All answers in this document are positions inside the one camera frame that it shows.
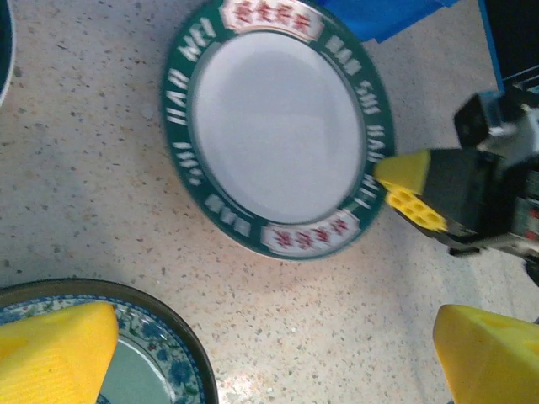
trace plate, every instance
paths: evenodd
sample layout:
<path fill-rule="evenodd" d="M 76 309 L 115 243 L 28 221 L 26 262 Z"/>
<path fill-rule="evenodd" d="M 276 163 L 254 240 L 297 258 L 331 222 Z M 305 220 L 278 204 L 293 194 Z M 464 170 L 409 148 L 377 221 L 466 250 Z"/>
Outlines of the plate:
<path fill-rule="evenodd" d="M 0 290 L 0 325 L 108 301 L 120 337 L 97 404 L 217 404 L 210 362 L 189 326 L 139 290 L 89 279 L 58 279 Z"/>
<path fill-rule="evenodd" d="M 0 0 L 0 106 L 6 97 L 15 60 L 14 19 L 9 0 Z"/>
<path fill-rule="evenodd" d="M 163 78 L 179 176 L 228 236 L 320 258 L 370 225 L 394 153 L 389 103 L 360 42 L 295 0 L 214 0 L 180 29 Z"/>

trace countertop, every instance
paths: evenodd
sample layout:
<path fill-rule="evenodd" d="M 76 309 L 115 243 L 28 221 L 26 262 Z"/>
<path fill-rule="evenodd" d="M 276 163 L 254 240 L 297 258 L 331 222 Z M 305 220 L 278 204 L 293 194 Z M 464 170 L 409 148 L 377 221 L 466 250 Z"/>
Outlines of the countertop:
<path fill-rule="evenodd" d="M 432 327 L 445 303 L 532 321 L 521 261 L 469 259 L 388 208 L 330 258 L 281 262 L 229 240 L 194 205 L 165 145 L 159 87 L 193 0 L 15 0 L 17 59 L 0 109 L 0 287 L 108 279 L 195 330 L 223 404 L 440 403 Z M 456 146 L 452 115 L 495 87 L 478 6 L 462 0 L 367 43 L 398 150 Z"/>

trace speckled countertop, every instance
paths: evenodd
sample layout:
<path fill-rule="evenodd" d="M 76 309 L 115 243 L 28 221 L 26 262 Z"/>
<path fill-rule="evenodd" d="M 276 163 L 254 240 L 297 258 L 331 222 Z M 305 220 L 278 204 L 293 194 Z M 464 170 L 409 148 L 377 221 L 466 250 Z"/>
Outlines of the speckled countertop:
<path fill-rule="evenodd" d="M 446 403 L 431 342 L 443 303 L 532 320 L 520 261 L 459 260 L 385 209 L 343 252 L 251 253 L 180 184 L 159 83 L 191 0 L 15 0 L 17 61 L 0 110 L 0 286 L 109 279 L 171 305 L 210 355 L 224 404 Z M 398 149 L 456 146 L 452 115 L 494 87 L 478 6 L 462 0 L 369 43 Z"/>

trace blue floral pattern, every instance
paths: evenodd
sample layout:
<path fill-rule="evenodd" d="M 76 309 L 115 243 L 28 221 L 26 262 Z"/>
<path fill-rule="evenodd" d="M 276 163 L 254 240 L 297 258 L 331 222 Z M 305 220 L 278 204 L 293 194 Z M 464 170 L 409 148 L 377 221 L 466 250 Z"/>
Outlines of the blue floral pattern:
<path fill-rule="evenodd" d="M 200 372 L 183 342 L 154 315 L 123 300 L 94 295 L 64 295 L 30 300 L 0 311 L 0 325 L 94 300 L 107 300 L 112 304 L 120 335 L 143 347 L 147 356 L 157 364 L 173 393 L 171 404 L 205 403 Z M 99 395 L 96 404 L 114 403 Z"/>

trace blue container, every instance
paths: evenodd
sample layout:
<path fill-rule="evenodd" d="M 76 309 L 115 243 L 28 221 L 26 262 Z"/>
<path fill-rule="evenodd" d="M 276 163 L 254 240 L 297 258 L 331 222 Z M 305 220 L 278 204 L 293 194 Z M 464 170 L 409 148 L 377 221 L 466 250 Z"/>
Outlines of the blue container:
<path fill-rule="evenodd" d="M 360 39 L 382 42 L 458 0 L 314 0 L 335 14 Z"/>

